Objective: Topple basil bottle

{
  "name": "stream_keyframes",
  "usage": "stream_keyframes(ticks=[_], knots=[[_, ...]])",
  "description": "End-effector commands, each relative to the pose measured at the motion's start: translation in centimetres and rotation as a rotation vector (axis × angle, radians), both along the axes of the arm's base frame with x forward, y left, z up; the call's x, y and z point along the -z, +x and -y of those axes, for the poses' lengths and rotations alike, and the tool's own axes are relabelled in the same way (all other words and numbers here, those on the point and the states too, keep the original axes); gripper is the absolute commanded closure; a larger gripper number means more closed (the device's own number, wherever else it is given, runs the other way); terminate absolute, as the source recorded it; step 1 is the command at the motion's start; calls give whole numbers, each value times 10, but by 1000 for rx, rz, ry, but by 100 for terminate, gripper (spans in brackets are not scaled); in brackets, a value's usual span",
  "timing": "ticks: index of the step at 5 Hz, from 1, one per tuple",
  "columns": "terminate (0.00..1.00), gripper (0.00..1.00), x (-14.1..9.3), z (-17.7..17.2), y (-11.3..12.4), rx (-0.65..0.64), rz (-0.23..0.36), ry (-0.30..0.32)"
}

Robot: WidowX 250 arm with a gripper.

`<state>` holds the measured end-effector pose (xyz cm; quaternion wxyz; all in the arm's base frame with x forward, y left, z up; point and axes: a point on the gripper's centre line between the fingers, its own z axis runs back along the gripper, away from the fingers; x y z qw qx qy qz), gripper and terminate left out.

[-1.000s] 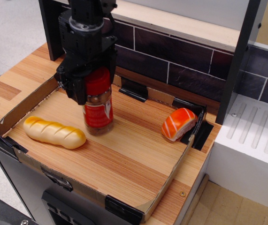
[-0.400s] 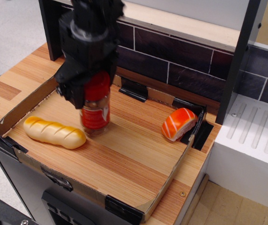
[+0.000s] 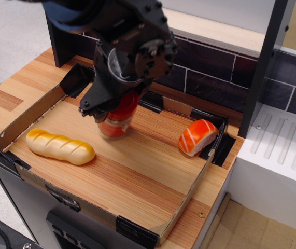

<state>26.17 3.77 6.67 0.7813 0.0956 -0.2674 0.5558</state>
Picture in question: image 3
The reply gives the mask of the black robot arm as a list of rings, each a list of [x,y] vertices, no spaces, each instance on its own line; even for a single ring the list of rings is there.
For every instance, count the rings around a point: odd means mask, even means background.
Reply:
[[[56,28],[98,38],[93,84],[79,108],[97,123],[119,107],[122,96],[132,91],[143,96],[173,69],[177,43],[160,1],[42,1],[42,6]]]

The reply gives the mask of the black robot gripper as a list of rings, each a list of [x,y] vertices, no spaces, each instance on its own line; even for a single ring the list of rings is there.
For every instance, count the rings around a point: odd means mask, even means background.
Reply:
[[[138,77],[134,62],[134,56],[97,42],[93,84],[80,101],[83,117],[90,116],[101,123],[119,106],[123,95],[136,90],[140,100],[147,93],[153,79]]]

